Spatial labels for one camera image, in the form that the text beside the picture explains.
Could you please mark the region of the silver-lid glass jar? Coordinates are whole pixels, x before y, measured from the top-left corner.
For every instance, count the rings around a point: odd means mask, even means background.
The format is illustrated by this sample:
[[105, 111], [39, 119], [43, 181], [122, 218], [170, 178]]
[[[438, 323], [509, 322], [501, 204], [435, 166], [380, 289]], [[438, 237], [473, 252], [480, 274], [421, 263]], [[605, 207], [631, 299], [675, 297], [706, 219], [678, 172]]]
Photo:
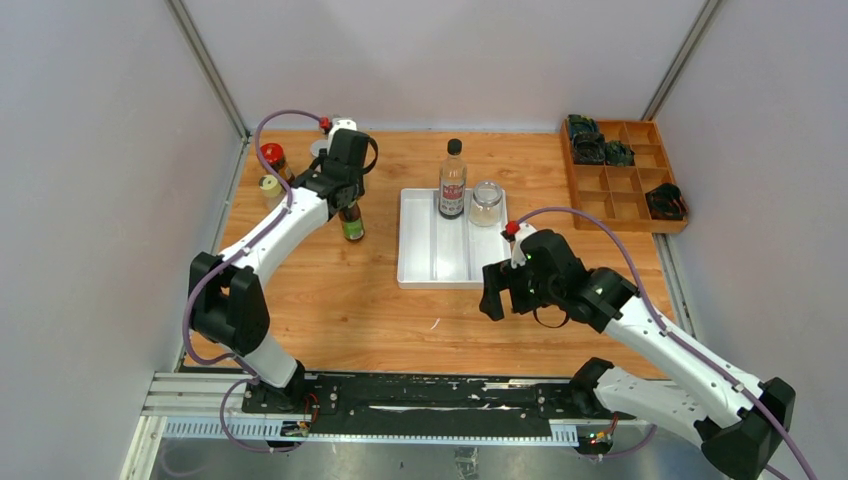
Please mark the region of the silver-lid glass jar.
[[317, 158], [322, 151], [329, 151], [329, 141], [327, 139], [319, 139], [310, 145], [310, 154], [313, 158]]

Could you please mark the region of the yellow-cap green bottle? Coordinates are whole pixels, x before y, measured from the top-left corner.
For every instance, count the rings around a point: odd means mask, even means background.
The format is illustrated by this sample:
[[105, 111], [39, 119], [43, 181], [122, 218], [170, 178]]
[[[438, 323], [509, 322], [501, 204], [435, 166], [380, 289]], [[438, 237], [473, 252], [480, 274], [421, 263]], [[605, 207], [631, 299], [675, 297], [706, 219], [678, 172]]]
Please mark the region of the yellow-cap green bottle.
[[357, 242], [365, 236], [362, 212], [357, 202], [352, 202], [338, 212], [344, 238], [349, 242]]

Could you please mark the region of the clear lidded glass jar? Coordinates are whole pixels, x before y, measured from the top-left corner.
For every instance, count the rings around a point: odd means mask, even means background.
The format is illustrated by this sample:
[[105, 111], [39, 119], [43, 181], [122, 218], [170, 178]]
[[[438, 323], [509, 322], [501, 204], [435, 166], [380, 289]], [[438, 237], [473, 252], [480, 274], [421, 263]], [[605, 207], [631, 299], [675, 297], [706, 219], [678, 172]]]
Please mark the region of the clear lidded glass jar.
[[504, 193], [493, 181], [481, 181], [472, 190], [469, 220], [479, 227], [491, 227], [501, 218]]

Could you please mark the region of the white divided plastic tray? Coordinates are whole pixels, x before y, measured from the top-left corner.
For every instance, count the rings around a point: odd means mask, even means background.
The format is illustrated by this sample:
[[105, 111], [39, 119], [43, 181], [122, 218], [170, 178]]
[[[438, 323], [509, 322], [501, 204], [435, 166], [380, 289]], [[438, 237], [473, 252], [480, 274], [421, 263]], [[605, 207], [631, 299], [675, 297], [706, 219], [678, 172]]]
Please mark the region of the white divided plastic tray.
[[495, 225], [481, 227], [465, 215], [443, 218], [437, 200], [435, 188], [404, 188], [400, 192], [398, 286], [480, 290], [483, 267], [510, 256], [510, 245], [501, 236], [507, 209], [501, 207]]

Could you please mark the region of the black-cap clear sauce bottle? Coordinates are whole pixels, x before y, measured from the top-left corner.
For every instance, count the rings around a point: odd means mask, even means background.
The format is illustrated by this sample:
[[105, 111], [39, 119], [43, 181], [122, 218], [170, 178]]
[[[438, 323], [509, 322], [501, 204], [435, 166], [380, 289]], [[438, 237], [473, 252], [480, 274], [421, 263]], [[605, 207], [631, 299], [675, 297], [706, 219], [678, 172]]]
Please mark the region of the black-cap clear sauce bottle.
[[447, 142], [447, 157], [440, 165], [438, 211], [446, 219], [455, 219], [464, 212], [467, 165], [461, 158], [463, 144], [453, 138]]

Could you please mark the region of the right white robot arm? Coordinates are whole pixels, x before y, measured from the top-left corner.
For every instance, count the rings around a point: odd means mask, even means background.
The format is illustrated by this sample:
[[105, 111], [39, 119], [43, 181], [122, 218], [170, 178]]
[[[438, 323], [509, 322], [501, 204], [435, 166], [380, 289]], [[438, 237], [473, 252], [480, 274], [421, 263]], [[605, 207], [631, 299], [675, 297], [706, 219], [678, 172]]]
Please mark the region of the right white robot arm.
[[591, 358], [574, 375], [571, 403], [584, 417], [603, 410], [649, 421], [698, 447], [731, 479], [757, 479], [789, 431], [796, 391], [779, 377], [762, 380], [731, 365], [656, 311], [616, 271], [587, 269], [565, 238], [510, 222], [511, 255], [483, 267], [480, 310], [504, 318], [502, 291], [516, 314], [547, 307], [630, 347], [676, 384], [662, 387], [612, 362]]

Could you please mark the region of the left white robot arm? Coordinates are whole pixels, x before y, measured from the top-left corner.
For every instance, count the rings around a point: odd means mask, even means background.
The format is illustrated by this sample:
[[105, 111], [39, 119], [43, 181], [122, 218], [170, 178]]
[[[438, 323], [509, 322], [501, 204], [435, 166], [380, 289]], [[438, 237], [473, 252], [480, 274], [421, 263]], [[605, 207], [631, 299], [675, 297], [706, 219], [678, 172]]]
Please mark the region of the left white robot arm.
[[269, 386], [268, 400], [283, 413], [305, 403], [304, 367], [271, 334], [264, 288], [302, 241], [364, 195], [378, 152], [367, 133], [336, 129], [328, 152], [253, 230], [217, 255], [199, 253], [190, 265], [185, 331], [224, 346]]

